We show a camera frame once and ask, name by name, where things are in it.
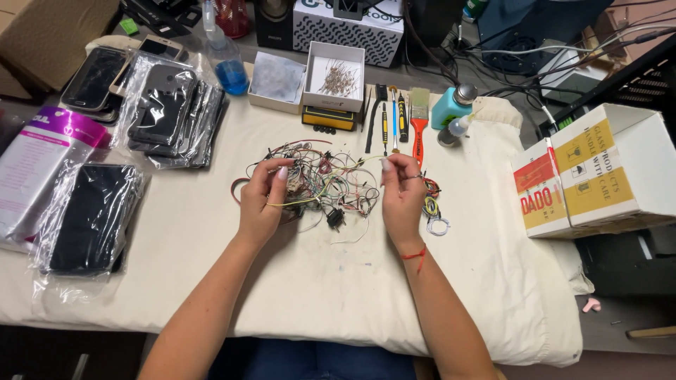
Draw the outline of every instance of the purple packaging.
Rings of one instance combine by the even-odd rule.
[[[28,253],[65,160],[86,162],[106,127],[72,111],[43,107],[0,157],[0,247]]]

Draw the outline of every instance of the blue liquid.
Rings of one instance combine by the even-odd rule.
[[[231,95],[239,95],[249,87],[249,78],[244,65],[239,60],[226,60],[214,68],[216,76],[225,92]]]

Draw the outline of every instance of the plug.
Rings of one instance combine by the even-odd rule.
[[[339,208],[334,207],[331,210],[331,212],[329,212],[329,214],[327,215],[327,223],[329,224],[329,227],[335,229],[336,232],[340,233],[340,231],[338,231],[338,224],[342,222],[344,225],[347,225],[345,223],[344,217],[345,212]]]

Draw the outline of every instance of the red string bracelet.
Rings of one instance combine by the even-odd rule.
[[[420,256],[420,265],[418,265],[418,273],[420,273],[420,270],[423,268],[423,260],[425,259],[425,252],[427,251],[427,244],[422,247],[422,251],[420,251],[417,254],[414,255],[401,255],[402,259],[408,260],[410,258],[416,258]]]

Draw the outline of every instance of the hand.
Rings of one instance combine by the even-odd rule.
[[[251,180],[242,187],[237,235],[258,249],[272,237],[287,195],[287,176],[291,158],[273,158],[258,163]]]
[[[395,153],[382,159],[383,219],[390,239],[400,254],[418,253],[425,243],[418,231],[420,214],[427,188],[420,177],[418,161],[405,154]]]

